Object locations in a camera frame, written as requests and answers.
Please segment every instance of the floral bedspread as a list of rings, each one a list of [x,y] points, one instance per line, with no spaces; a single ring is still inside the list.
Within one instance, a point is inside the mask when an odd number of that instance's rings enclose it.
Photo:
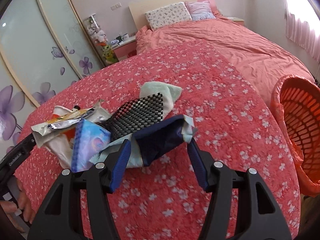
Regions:
[[[115,112],[139,97],[147,81],[162,81],[183,88],[175,114],[194,118],[199,147],[232,169],[254,167],[274,193],[295,237],[300,220],[300,193],[296,171],[276,121],[261,98],[233,65],[206,41],[185,42],[129,58],[65,89],[34,111],[30,126],[51,117],[53,107],[102,106]],[[62,168],[56,157],[35,148],[16,171],[33,208],[41,201]],[[84,231],[90,236],[85,191],[81,192]],[[121,239],[197,239],[208,209],[210,194],[198,185],[182,144],[150,167],[127,169],[120,188],[108,196]],[[237,193],[233,192],[228,235],[236,222]]]

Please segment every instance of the pink pillow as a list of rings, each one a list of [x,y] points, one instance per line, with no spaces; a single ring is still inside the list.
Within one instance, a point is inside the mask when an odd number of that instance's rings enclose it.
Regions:
[[[214,19],[215,16],[213,15],[210,2],[185,2],[186,7],[192,17],[192,20],[199,21],[205,19]]]

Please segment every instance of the black checkered mat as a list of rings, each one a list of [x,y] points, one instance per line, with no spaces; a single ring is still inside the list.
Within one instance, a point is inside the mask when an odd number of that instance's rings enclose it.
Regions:
[[[162,94],[138,98],[122,105],[108,120],[98,125],[111,132],[111,142],[160,122],[163,115]]]

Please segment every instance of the navy blue cloth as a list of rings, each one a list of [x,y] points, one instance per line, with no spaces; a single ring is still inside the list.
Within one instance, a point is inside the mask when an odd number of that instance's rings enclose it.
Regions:
[[[181,134],[184,122],[182,114],[175,115],[133,133],[144,167],[184,142]]]

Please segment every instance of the wall socket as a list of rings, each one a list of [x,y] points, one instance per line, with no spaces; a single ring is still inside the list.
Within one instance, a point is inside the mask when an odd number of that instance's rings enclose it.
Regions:
[[[120,8],[121,7],[121,3],[117,3],[117,4],[115,4],[115,5],[113,5],[113,6],[111,6],[110,8],[111,8],[111,10],[117,10],[118,8]]]

